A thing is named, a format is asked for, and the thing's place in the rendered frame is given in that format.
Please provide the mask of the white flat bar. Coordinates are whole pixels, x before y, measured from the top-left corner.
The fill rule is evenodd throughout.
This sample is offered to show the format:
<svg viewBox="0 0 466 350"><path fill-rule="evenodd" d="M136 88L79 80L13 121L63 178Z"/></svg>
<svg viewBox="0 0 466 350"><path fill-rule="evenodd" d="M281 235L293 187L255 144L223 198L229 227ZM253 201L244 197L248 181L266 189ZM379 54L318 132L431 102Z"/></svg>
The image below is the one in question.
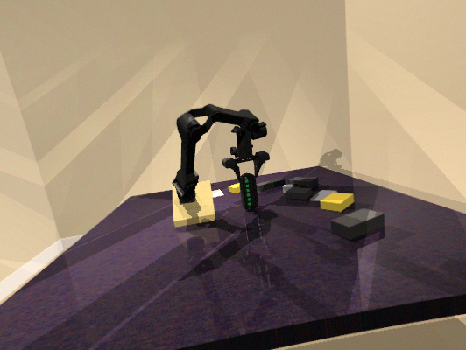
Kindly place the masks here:
<svg viewBox="0 0 466 350"><path fill-rule="evenodd" d="M320 190L315 196L313 196L310 201L321 201L328 197L332 193L337 193L337 191L333 190Z"/></svg>

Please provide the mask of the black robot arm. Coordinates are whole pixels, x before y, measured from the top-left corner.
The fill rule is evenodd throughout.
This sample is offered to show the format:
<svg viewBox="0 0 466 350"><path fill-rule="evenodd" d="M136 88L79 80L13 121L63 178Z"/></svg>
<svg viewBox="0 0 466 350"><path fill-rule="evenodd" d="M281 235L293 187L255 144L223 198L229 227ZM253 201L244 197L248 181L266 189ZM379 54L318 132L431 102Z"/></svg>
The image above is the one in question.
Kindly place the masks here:
<svg viewBox="0 0 466 350"><path fill-rule="evenodd" d="M200 125L196 117L207 116L207 121ZM177 119L177 128L181 138L180 169L173 180L180 204L195 201L195 188L199 175L194 170L196 143L209 131L213 123L235 124L232 133L237 133L237 143L247 144L252 140L265 137L265 122L259 120L248 110L234 111L208 104L203 108L193 108Z"/></svg>

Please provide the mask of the white cube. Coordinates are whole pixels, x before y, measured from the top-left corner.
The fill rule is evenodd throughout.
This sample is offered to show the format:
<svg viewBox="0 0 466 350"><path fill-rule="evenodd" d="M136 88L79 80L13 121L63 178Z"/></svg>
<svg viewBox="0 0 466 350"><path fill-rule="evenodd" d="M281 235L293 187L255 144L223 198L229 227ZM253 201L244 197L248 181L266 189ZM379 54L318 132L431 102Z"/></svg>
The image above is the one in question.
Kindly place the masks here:
<svg viewBox="0 0 466 350"><path fill-rule="evenodd" d="M291 185L283 185L283 193L285 193L287 190L293 187L293 184Z"/></svg>

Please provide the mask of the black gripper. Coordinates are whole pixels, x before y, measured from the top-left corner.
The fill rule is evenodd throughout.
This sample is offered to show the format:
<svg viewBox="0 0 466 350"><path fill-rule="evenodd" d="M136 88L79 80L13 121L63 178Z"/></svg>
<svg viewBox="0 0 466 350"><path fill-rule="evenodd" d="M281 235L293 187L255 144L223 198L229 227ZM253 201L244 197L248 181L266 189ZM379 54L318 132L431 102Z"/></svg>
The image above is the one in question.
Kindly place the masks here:
<svg viewBox="0 0 466 350"><path fill-rule="evenodd" d="M255 155L252 155L252 148L253 148L253 145L251 144L251 142L250 143L238 143L237 144L238 158L234 159L232 157L228 157L222 160L222 165L227 169L231 168L237 175L237 178L239 181L241 181L241 177L240 177L239 167L237 166L238 163L253 160L254 173L255 173L255 177L257 177L262 164L266 160L270 160L270 155L265 151L259 151L259 152L256 152Z"/></svg>

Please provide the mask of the dark grey controller unit with white label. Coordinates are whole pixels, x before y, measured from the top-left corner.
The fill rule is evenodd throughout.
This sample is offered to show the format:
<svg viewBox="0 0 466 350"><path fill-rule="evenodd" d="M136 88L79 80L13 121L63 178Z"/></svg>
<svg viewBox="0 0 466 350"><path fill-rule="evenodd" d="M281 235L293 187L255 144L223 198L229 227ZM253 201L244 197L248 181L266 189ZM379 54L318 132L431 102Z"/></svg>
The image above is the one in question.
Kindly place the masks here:
<svg viewBox="0 0 466 350"><path fill-rule="evenodd" d="M251 173L244 173L240 177L241 181L239 181L239 185L242 206L244 209L254 210L258 206L256 177Z"/></svg>

